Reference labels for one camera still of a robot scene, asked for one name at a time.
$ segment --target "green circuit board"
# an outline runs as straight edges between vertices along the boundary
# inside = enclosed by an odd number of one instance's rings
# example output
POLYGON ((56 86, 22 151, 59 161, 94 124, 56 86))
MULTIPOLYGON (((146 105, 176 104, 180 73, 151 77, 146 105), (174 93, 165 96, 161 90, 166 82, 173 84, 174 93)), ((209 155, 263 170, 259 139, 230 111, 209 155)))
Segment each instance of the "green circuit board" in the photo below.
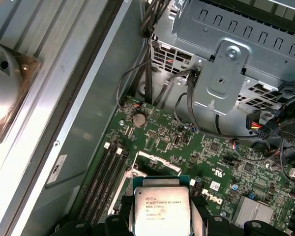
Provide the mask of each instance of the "green circuit board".
MULTIPOLYGON (((135 105, 139 101, 127 97, 125 105, 135 105)), ((106 143, 122 143, 129 151, 126 169, 129 168, 136 154, 141 151, 169 161, 181 168, 181 175, 188 175, 194 180, 201 178, 211 214, 232 218, 241 196, 253 198, 267 204, 274 210, 271 224, 280 230, 287 229, 295 207, 295 200, 288 193, 295 190, 295 183, 286 182, 280 171, 271 171, 275 165, 272 160, 249 162, 241 160, 234 153, 232 144, 225 140, 203 135, 198 131, 186 129, 173 115, 150 104, 141 104, 140 109, 118 109, 107 129, 101 146, 94 158, 90 171, 80 190, 71 214, 76 214, 83 201, 86 189, 90 186, 94 172, 98 168, 106 143), (133 116, 137 113, 146 117, 142 127, 135 127, 133 116), (238 186, 235 191, 232 184, 238 186)), ((261 153, 244 146, 239 152, 251 159, 260 159, 261 153)), ((177 171, 164 166, 161 162, 137 156, 136 163, 140 170, 148 175, 177 175, 177 171)), ((128 179, 120 193, 124 195, 130 185, 128 179)))

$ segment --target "label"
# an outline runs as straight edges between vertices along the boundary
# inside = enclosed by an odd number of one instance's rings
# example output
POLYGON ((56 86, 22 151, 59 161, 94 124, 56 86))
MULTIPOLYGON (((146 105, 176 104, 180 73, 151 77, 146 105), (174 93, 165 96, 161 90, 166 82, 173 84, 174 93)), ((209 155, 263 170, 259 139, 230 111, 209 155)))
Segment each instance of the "label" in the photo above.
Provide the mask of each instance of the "label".
POLYGON ((215 181, 212 181, 211 185, 210 185, 210 189, 213 189, 215 191, 218 191, 220 188, 221 184, 215 181))
POLYGON ((52 172, 51 172, 51 175, 47 181, 47 184, 48 183, 52 183, 52 182, 55 182, 59 173, 60 173, 60 170, 65 162, 65 159, 67 158, 67 155, 61 155, 59 158, 58 158, 58 161, 55 165, 55 167, 53 168, 52 172))
POLYGON ((218 204, 222 204, 223 199, 220 199, 212 194, 208 193, 208 190, 206 190, 205 188, 202 190, 202 194, 207 196, 207 199, 214 202, 214 203, 218 203, 218 204))

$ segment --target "ram slot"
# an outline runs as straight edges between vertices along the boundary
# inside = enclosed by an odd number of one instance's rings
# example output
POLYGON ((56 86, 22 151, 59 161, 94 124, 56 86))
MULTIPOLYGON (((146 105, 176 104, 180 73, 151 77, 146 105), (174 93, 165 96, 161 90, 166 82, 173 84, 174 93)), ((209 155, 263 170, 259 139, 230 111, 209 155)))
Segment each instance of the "ram slot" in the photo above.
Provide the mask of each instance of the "ram slot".
POLYGON ((106 174, 107 167, 112 161, 111 156, 114 155, 115 152, 116 152, 116 146, 109 147, 108 149, 105 150, 104 154, 102 155, 102 158, 98 164, 98 169, 93 177, 92 183, 90 184, 88 188, 88 191, 84 198, 80 212, 78 214, 79 220, 82 220, 85 217, 86 212, 89 209, 90 201, 93 198, 94 193, 97 192, 97 189, 106 174))
POLYGON ((100 193, 99 201, 97 202, 97 206, 95 207, 95 211, 92 216, 92 225, 95 225, 99 222, 105 209, 108 210, 110 204, 109 201, 111 200, 111 194, 113 193, 113 190, 116 188, 120 181, 120 173, 123 173, 125 171, 127 157, 127 154, 122 155, 118 159, 118 163, 114 165, 115 169, 110 173, 110 176, 108 177, 105 186, 103 187, 102 192, 100 193))

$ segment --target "chip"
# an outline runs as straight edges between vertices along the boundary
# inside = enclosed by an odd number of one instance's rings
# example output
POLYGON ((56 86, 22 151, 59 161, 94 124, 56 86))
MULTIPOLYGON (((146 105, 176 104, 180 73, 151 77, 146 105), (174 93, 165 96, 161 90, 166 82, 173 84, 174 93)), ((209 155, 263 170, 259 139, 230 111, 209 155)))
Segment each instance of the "chip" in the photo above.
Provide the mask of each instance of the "chip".
POLYGON ((156 148, 159 149, 160 151, 166 152, 168 148, 168 143, 164 140, 159 140, 156 148))
POLYGON ((285 182, 283 185, 283 188, 289 188, 289 187, 290 187, 289 183, 285 182))
POLYGON ((249 162, 247 162, 246 165, 245 165, 245 167, 244 167, 244 170, 245 171, 248 171, 248 172, 251 172, 253 168, 254 168, 254 165, 251 164, 251 163, 249 163, 249 162))
POLYGON ((210 146, 210 150, 211 150, 211 151, 214 151, 214 152, 217 152, 219 147, 220 147, 219 144, 217 144, 217 143, 212 143, 211 146, 210 146))
POLYGON ((197 158, 196 158, 195 156, 191 156, 191 157, 190 157, 190 163, 191 163, 191 164, 196 163, 196 161, 197 161, 197 158))

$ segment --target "sticker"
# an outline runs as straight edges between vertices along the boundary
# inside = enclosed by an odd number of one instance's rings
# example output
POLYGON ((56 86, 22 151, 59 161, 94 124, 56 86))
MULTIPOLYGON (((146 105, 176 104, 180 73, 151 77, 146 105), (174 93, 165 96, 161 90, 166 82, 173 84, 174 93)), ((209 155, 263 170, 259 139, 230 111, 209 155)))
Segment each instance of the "sticker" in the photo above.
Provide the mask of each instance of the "sticker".
POLYGON ((55 165, 55 167, 53 168, 53 171, 51 172, 51 175, 47 181, 47 184, 48 183, 52 183, 52 182, 55 182, 59 173, 60 173, 60 170, 65 162, 65 159, 67 158, 67 155, 61 155, 59 158, 58 158, 58 161, 55 165))
POLYGON ((211 185, 210 185, 210 189, 213 189, 215 191, 218 191, 219 188, 220 188, 221 184, 220 183, 217 183, 215 181, 212 181, 211 185))

